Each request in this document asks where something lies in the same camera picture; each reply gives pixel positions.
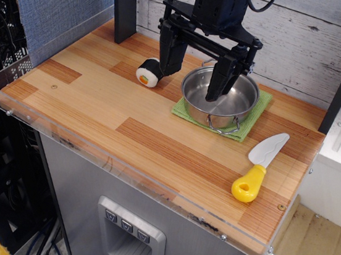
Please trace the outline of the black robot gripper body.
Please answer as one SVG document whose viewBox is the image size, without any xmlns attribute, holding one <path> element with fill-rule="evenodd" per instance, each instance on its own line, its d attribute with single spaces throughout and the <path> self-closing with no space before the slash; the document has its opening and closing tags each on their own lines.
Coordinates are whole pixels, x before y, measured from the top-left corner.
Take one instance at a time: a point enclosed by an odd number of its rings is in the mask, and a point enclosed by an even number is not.
<svg viewBox="0 0 341 255">
<path fill-rule="evenodd" d="M 194 4 L 164 0 L 163 3 L 166 8 L 160 19 L 160 30 L 162 23 L 170 20 L 179 28 L 181 40 L 215 59 L 230 54 L 230 51 L 210 41 L 207 36 L 217 35 L 222 40 L 232 40 L 237 43 L 234 58 L 242 67 L 240 73 L 252 73 L 253 59 L 263 44 L 242 27 L 242 21 L 247 9 L 260 13 L 268 9 L 267 5 L 256 8 L 252 0 L 195 0 Z"/>
</svg>

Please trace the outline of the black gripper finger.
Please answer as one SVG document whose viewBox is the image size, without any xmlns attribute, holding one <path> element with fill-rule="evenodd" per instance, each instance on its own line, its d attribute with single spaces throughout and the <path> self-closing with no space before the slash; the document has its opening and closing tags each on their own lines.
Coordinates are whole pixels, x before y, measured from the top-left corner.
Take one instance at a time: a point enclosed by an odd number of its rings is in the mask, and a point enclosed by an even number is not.
<svg viewBox="0 0 341 255">
<path fill-rule="evenodd" d="M 242 67 L 239 65 L 237 68 L 237 63 L 238 60 L 230 55 L 218 58 L 214 64 L 211 81 L 205 96 L 207 102 L 214 102 L 218 97 L 226 95 L 230 91 L 241 74 Z"/>
<path fill-rule="evenodd" d="M 163 75 L 172 75 L 182 68 L 182 61 L 187 50 L 187 43 L 179 38 L 180 30 L 170 20 L 161 26 L 159 39 L 159 62 Z"/>
</svg>

